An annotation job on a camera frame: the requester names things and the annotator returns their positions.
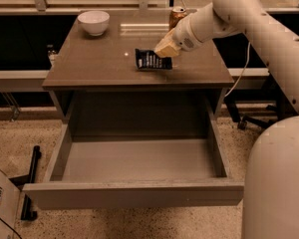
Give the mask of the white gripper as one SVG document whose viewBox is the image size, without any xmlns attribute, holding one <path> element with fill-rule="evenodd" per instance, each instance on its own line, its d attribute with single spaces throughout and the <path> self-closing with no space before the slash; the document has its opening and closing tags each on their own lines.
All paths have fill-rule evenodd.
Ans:
<svg viewBox="0 0 299 239">
<path fill-rule="evenodd" d="M 179 55 L 180 49 L 187 52 L 197 49 L 202 45 L 194 29 L 197 22 L 195 13 L 184 17 L 160 40 L 153 51 L 160 58 L 173 58 Z"/>
</svg>

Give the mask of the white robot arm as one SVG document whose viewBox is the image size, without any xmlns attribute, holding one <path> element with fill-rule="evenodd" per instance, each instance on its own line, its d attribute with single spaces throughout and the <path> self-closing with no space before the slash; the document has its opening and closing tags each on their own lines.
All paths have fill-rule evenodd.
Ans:
<svg viewBox="0 0 299 239">
<path fill-rule="evenodd" d="M 297 113 L 266 129 L 247 163 L 242 239 L 299 239 L 299 36 L 259 0 L 212 0 L 181 19 L 156 45 L 160 57 L 242 33 Z"/>
</svg>

